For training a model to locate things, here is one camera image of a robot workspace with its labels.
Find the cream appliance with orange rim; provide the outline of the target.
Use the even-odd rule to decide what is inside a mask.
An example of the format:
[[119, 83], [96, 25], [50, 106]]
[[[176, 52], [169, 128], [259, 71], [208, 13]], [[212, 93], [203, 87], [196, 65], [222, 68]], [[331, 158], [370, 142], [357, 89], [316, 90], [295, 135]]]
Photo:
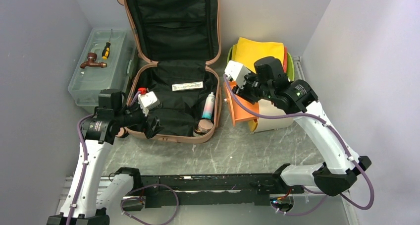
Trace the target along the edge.
[[[232, 99], [225, 84], [223, 84], [223, 90], [226, 94], [225, 101], [227, 102], [227, 108], [230, 113], [233, 125], [236, 125], [240, 122], [246, 122], [248, 124], [250, 132], [257, 133], [262, 131], [286, 128], [293, 123], [292, 118], [265, 119], [256, 117], [253, 114], [250, 114], [244, 109], [242, 109]], [[254, 113], [270, 116], [285, 115], [285, 112], [283, 110], [276, 108], [268, 100], [260, 100], [257, 103], [251, 104], [240, 97], [237, 97], [237, 99], [243, 106], [245, 106]]]

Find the yellow cloth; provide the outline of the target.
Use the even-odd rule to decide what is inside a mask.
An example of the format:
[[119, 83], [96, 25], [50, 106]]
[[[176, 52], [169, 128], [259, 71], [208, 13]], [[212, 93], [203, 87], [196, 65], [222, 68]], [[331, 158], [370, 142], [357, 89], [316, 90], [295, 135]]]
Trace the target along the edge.
[[255, 72], [254, 63], [266, 56], [273, 56], [282, 63], [283, 71], [287, 71], [287, 64], [284, 63], [286, 56], [285, 45], [281, 42], [257, 42], [243, 37], [233, 46], [232, 59]]

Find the green plastic tray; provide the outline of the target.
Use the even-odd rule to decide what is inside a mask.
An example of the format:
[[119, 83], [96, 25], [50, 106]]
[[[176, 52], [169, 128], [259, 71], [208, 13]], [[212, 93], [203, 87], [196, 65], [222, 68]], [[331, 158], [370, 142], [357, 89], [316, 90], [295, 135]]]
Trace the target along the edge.
[[[236, 56], [236, 49], [237, 49], [237, 45], [234, 44], [228, 51], [228, 55], [227, 55], [227, 59], [226, 59], [226, 63], [228, 63], [230, 60], [234, 60], [235, 56]], [[294, 80], [295, 79], [295, 69], [294, 69], [294, 63], [293, 63], [293, 59], [291, 57], [291, 55], [288, 52], [288, 69], [287, 69], [287, 76], [290, 80]]]

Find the red printed package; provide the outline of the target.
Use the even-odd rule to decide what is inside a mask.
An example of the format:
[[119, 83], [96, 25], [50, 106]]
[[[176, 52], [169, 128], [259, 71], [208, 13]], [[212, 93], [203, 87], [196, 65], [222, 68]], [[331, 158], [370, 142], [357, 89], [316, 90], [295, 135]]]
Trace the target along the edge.
[[288, 49], [285, 45], [284, 45], [284, 58], [283, 58], [282, 66], [283, 66], [283, 71], [285, 73], [287, 73], [287, 69], [288, 69]]

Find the pink blue spray bottle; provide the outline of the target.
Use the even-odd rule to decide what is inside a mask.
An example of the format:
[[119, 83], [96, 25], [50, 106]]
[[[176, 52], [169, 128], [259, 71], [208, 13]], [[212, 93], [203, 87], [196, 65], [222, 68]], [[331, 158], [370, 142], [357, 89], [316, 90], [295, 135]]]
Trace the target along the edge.
[[215, 94], [214, 92], [211, 92], [210, 94], [208, 94], [205, 100], [204, 109], [202, 113], [202, 119], [211, 119], [213, 115], [214, 104], [215, 104]]

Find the white cosmetic box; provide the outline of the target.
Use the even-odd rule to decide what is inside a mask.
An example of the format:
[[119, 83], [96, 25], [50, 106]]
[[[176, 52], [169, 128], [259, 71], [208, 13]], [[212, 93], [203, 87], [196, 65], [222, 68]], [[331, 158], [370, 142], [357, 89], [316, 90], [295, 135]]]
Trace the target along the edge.
[[188, 83], [178, 83], [178, 84], [172, 84], [171, 88], [172, 91], [187, 91], [187, 90], [196, 90], [196, 89], [202, 89], [204, 87], [203, 81], [198, 82], [188, 82]]

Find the pink hard-shell suitcase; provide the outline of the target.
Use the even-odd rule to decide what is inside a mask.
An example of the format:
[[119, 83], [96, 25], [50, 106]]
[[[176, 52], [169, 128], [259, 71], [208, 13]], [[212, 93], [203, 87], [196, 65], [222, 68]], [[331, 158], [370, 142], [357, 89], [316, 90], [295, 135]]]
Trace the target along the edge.
[[[146, 64], [135, 78], [128, 97], [139, 88], [153, 91], [160, 105], [149, 112], [163, 127], [156, 140], [204, 143], [218, 126], [221, 89], [212, 69], [221, 54], [218, 0], [117, 0], [125, 7], [138, 57]], [[203, 81], [202, 89], [172, 91], [172, 84]], [[211, 92], [215, 104], [213, 128], [194, 133]]]

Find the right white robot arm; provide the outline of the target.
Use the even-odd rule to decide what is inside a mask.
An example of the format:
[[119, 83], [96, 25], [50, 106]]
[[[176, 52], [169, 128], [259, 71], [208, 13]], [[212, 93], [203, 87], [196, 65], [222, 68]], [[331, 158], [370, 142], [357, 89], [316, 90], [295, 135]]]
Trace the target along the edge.
[[241, 63], [229, 62], [225, 74], [237, 84], [233, 93], [251, 104], [264, 99], [283, 110], [306, 132], [324, 159], [309, 166], [283, 165], [273, 179], [274, 189], [284, 193], [294, 185], [315, 186], [328, 196], [348, 190], [371, 165], [369, 157], [360, 156], [344, 142], [314, 89], [305, 80], [289, 80], [279, 59], [267, 56], [254, 67], [252, 72]]

